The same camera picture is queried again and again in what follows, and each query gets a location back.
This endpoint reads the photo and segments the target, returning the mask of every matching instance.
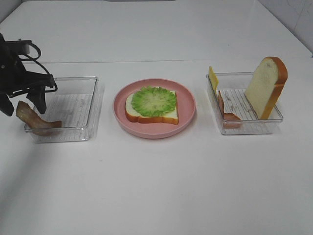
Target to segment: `bread slice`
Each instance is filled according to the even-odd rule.
[[[268,119],[287,77],[286,66],[278,57],[266,57],[256,68],[245,95],[258,119]]]
[[[138,113],[132,106],[132,99],[134,93],[130,94],[125,102],[125,115],[127,119],[131,122],[139,122],[139,123],[169,123],[177,125],[179,123],[178,111],[177,111],[177,103],[176,107],[173,111],[168,112],[160,117],[144,117],[140,113]]]

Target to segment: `cheese slice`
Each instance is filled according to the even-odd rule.
[[[213,68],[211,66],[209,67],[209,79],[210,79],[210,82],[212,84],[213,90],[215,91],[215,94],[218,95],[217,86],[219,84],[219,80],[218,80],[218,78],[217,78],[216,74],[214,73]]]

